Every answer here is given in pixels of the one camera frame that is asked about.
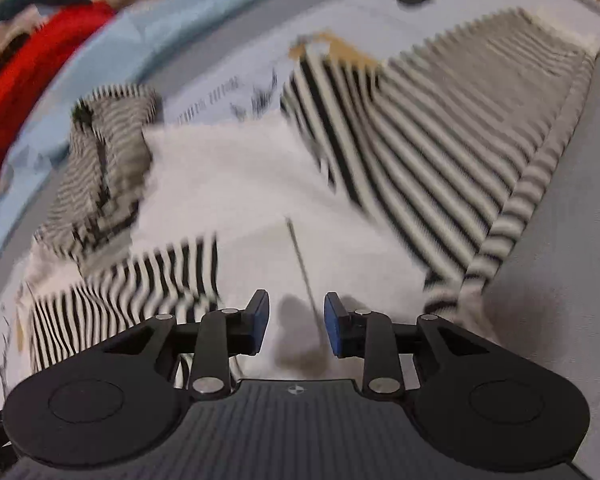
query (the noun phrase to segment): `black and white striped shirt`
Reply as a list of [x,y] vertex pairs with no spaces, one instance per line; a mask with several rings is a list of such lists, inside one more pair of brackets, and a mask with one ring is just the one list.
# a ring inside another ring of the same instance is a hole
[[335,189],[429,267],[427,311],[482,290],[520,238],[584,105],[593,58],[522,10],[389,59],[312,57],[282,109]]

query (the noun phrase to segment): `red cloth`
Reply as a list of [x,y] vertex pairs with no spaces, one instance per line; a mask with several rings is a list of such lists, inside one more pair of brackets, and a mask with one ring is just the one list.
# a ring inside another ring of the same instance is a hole
[[0,73],[0,168],[20,128],[71,55],[115,11],[104,2],[60,10]]

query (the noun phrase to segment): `white fabric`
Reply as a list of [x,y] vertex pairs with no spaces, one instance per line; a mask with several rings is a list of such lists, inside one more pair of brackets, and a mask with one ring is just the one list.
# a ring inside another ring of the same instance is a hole
[[238,358],[238,376],[359,379],[362,362],[331,354],[322,321],[329,291],[397,322],[421,314],[423,269],[331,192],[279,114],[241,124],[151,128],[145,139],[154,165],[131,252],[216,233],[222,306],[244,308],[258,288],[269,293],[262,350]]

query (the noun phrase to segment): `blue fabric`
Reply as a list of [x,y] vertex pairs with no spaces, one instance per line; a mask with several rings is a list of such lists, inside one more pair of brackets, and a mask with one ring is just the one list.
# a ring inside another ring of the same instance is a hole
[[66,156],[75,101],[97,86],[141,82],[196,36],[254,0],[155,0],[130,7],[91,38],[56,76],[27,119],[2,168],[0,249],[27,203]]

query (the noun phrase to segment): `logo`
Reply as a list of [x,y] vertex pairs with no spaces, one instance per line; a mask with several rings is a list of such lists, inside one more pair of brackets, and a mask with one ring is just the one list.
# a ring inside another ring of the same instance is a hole
[[289,386],[286,389],[291,395],[301,395],[304,394],[304,388],[299,384],[294,384],[293,386]]

